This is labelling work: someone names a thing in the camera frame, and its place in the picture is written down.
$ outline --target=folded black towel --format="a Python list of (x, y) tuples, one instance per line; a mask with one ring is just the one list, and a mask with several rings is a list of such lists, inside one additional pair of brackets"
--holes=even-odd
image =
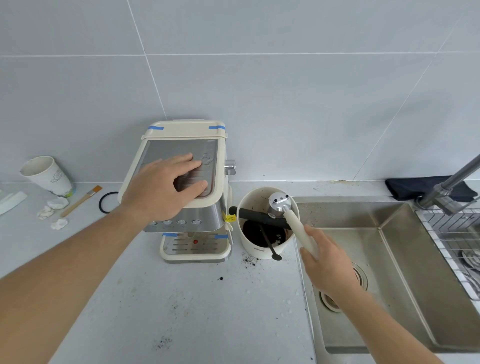
[[(420, 177), (420, 178), (389, 178), (385, 180), (388, 190), (397, 201), (407, 201), (423, 196), (431, 191), (436, 184), (446, 181), (450, 176)], [(453, 188), (450, 197), (458, 202), (473, 201), (477, 193), (460, 182)]]

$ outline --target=brush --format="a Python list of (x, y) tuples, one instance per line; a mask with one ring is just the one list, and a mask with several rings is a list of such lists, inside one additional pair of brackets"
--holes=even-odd
[(83, 196), (80, 200), (78, 200), (77, 202), (75, 202), (73, 205), (71, 205), (68, 209), (66, 209), (65, 211), (63, 211), (61, 214), (60, 214), (60, 217), (61, 218), (64, 218), (65, 216), (67, 216), (68, 214), (70, 214), (73, 210), (75, 210), (81, 203), (83, 203), (84, 201), (88, 200), (90, 197), (92, 197), (93, 195), (95, 195), (98, 191), (100, 191), (102, 189), (101, 186), (95, 186), (94, 188), (92, 188), (90, 191), (88, 191), (86, 193), (85, 196)]

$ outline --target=tiled wall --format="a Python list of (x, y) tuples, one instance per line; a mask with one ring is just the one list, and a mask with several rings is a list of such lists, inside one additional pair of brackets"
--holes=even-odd
[[(122, 181), (153, 121), (223, 121), (236, 180), (449, 174), (480, 153), (477, 0), (4, 0), (0, 182)], [(473, 177), (480, 178), (477, 172)]]

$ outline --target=black rubber ring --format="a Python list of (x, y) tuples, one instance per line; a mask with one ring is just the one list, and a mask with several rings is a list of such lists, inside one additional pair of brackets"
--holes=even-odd
[(109, 214), (109, 213), (110, 213), (110, 211), (105, 211), (104, 209), (102, 209), (102, 201), (103, 201), (103, 199), (104, 199), (105, 197), (107, 197), (109, 194), (117, 194), (117, 193), (118, 193), (118, 191), (109, 192), (109, 193), (107, 193), (107, 194), (104, 194), (104, 195), (102, 196), (102, 198), (100, 198), (100, 201), (98, 202), (98, 208), (100, 209), (100, 211), (102, 211), (104, 214)]

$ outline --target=dish rack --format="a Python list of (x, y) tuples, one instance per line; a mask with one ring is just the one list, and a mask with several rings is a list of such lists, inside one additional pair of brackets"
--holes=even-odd
[(480, 313), (480, 209), (416, 213)]

